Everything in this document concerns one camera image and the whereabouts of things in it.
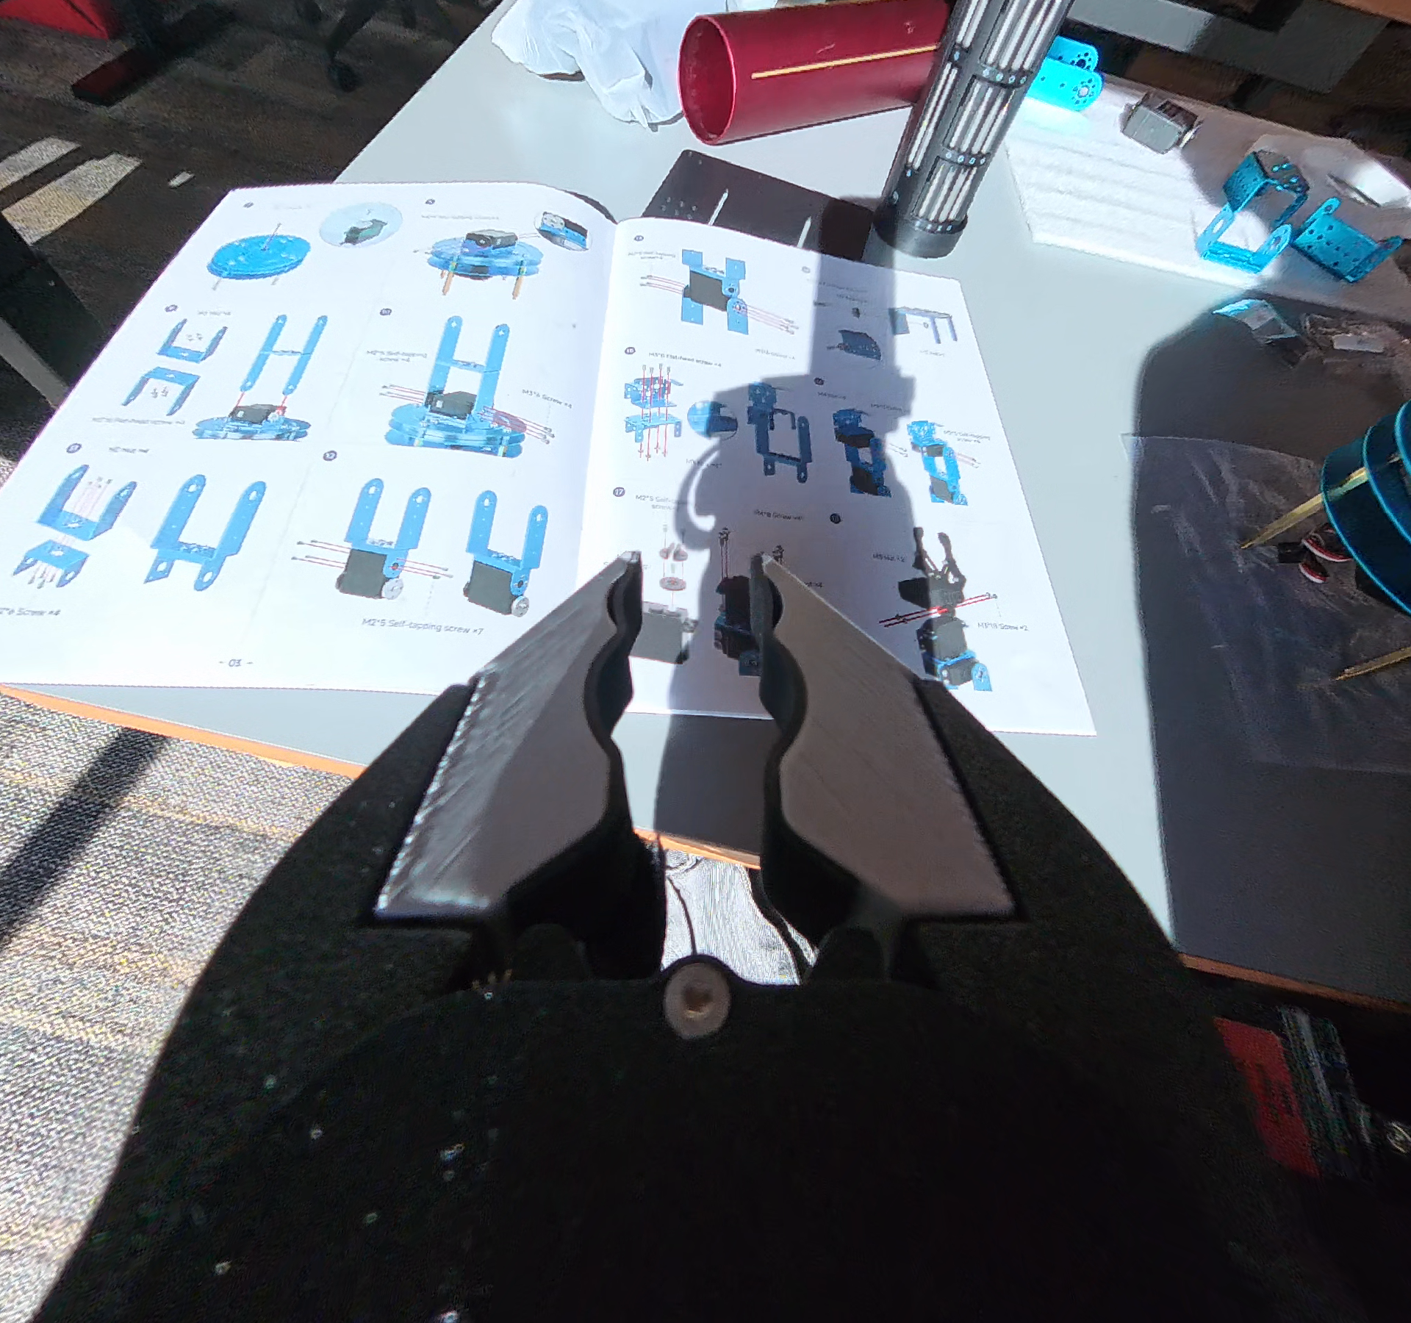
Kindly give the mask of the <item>white instruction booklet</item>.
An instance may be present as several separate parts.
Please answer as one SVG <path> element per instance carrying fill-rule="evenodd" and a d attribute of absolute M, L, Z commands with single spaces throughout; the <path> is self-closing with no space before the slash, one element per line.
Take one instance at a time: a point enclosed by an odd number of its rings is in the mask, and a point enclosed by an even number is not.
<path fill-rule="evenodd" d="M 215 209 L 4 486 L 4 685 L 436 693 L 622 553 L 633 713 L 764 715 L 760 554 L 1095 730 L 958 281 L 504 182 Z"/>

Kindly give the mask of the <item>black screwdriver bit holder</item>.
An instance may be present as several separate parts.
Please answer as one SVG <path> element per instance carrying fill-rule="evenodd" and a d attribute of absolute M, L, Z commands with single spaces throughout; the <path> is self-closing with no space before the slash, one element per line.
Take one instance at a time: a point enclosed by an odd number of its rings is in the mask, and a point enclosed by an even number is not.
<path fill-rule="evenodd" d="M 1075 0 L 958 0 L 896 152 L 876 234 L 943 258 Z"/>

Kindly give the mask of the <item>red metal tube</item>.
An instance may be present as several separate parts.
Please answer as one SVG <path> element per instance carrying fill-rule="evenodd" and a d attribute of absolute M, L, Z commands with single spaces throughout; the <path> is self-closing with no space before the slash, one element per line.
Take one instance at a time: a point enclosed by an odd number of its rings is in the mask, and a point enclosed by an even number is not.
<path fill-rule="evenodd" d="M 839 0 L 702 15 L 680 45 L 680 99 L 712 146 L 906 109 L 948 27 L 945 0 Z"/>

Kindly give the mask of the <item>blue multi-hole metal bracket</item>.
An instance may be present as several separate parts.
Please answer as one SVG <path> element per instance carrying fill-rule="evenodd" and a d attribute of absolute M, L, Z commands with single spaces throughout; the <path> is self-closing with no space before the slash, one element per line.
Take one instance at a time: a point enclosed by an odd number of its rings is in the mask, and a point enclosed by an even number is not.
<path fill-rule="evenodd" d="M 1251 151 L 1224 184 L 1226 204 L 1196 239 L 1201 258 L 1219 266 L 1263 273 L 1283 254 L 1293 239 L 1293 219 L 1309 199 L 1309 181 L 1288 156 L 1276 151 Z M 1283 208 L 1268 224 L 1268 234 L 1256 248 L 1226 241 L 1238 218 L 1264 197 L 1279 197 Z"/>

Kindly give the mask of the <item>white crumpled plastic bag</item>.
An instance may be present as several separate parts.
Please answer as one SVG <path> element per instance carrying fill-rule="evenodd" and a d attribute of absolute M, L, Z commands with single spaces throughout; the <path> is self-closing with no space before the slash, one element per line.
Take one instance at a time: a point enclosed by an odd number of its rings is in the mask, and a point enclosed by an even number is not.
<path fill-rule="evenodd" d="M 682 114 L 680 45 L 694 18 L 779 0 L 516 0 L 493 32 L 540 75 L 581 72 L 615 119 L 657 125 Z"/>

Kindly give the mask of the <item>blue U-shaped metal bracket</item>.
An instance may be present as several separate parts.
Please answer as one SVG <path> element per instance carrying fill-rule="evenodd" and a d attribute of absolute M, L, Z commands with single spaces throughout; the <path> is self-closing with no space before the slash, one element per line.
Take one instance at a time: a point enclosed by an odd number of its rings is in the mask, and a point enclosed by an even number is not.
<path fill-rule="evenodd" d="M 1405 238 L 1375 239 L 1340 216 L 1343 201 L 1328 197 L 1291 238 L 1291 248 L 1335 278 L 1355 285 L 1393 258 Z"/>

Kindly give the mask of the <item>white foam sheet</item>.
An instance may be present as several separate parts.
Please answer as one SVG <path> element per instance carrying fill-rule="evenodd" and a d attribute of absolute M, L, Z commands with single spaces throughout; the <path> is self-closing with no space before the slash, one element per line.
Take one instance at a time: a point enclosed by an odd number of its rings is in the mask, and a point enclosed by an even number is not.
<path fill-rule="evenodd" d="M 1259 276 L 1197 253 L 1201 231 L 1226 204 L 1226 177 L 1251 149 L 1284 152 L 1309 179 L 1296 223 L 1340 197 L 1340 214 L 1370 238 L 1408 238 L 1408 167 L 1386 167 L 1343 139 L 1199 102 L 1191 142 L 1157 152 L 1122 132 L 1140 97 L 1137 85 L 1114 79 L 1082 112 L 1047 104 L 1020 110 L 1005 149 L 1035 243 L 1221 285 L 1289 283 L 1309 296 L 1331 295 L 1343 283 L 1294 249 Z"/>

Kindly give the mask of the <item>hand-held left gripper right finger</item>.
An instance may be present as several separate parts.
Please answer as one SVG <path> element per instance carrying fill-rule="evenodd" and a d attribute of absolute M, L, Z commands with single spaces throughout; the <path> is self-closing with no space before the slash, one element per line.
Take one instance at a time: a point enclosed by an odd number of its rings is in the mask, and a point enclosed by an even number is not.
<path fill-rule="evenodd" d="M 750 564 L 767 760 L 762 876 L 812 943 L 861 926 L 1008 921 L 1013 892 L 945 750 L 925 683 L 779 561 Z"/>

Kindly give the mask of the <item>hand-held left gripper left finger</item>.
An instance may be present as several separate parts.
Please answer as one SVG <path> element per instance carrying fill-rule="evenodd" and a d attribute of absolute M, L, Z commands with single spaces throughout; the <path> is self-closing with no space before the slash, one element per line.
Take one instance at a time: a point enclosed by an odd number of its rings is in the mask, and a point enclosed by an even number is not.
<path fill-rule="evenodd" d="M 376 901 L 384 923 L 538 924 L 660 954 L 662 857 L 635 834 L 613 728 L 633 697 L 643 564 L 618 556 L 483 668 Z"/>

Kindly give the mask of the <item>grey desk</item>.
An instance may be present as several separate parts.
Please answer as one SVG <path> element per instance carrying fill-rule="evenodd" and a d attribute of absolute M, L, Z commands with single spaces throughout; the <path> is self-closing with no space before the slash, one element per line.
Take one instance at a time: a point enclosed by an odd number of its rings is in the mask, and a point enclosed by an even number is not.
<path fill-rule="evenodd" d="M 727 149 L 832 197 L 873 197 L 903 130 L 864 117 Z M 535 79 L 489 43 L 463 43 L 344 169 L 350 181 L 545 181 L 637 216 L 689 132 L 615 124 L 566 79 Z M 970 233 L 941 261 L 978 323 L 1097 735 L 1003 738 L 1120 862 L 1202 966 L 1408 1001 L 1408 774 L 1256 762 L 1238 740 L 1219 653 L 1177 576 L 1171 511 L 1139 491 L 1132 435 L 1246 440 L 1323 455 L 1390 397 L 1315 390 L 1279 403 L 1246 380 L 1209 316 L 1219 290 L 1037 246 L 1008 169 L 981 187 Z M 21 688 L 66 715 L 355 774 L 429 703 L 371 692 Z M 760 718 L 628 715 L 620 727 L 637 815 L 663 834 L 750 849 Z"/>

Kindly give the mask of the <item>black servo motor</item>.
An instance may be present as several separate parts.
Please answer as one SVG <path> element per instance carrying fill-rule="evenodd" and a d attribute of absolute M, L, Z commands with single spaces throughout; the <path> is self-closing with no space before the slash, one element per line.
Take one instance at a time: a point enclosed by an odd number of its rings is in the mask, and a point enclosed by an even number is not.
<path fill-rule="evenodd" d="M 1157 154 L 1186 147 L 1201 130 L 1201 117 L 1182 102 L 1150 90 L 1120 120 L 1120 132 Z"/>

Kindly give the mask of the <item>black metal plate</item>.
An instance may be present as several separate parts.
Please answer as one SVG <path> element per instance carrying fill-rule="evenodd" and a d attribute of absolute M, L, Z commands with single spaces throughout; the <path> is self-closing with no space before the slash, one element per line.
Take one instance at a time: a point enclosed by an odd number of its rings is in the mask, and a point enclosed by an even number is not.
<path fill-rule="evenodd" d="M 645 208 L 645 218 L 719 224 L 724 229 L 861 261 L 873 209 L 781 181 L 755 169 L 682 151 Z"/>

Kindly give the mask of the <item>large clear plastic bag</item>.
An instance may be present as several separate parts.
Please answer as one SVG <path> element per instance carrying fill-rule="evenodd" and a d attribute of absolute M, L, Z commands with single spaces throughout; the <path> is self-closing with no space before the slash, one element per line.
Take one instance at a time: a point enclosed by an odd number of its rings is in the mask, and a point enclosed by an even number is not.
<path fill-rule="evenodd" d="M 1313 489 L 1315 462 L 1221 439 L 1129 444 L 1139 514 L 1176 542 L 1159 574 L 1196 601 L 1248 753 L 1263 764 L 1408 774 L 1408 663 L 1336 678 L 1407 645 L 1408 618 L 1363 591 L 1355 564 L 1335 564 L 1318 586 L 1274 547 L 1239 549 Z"/>

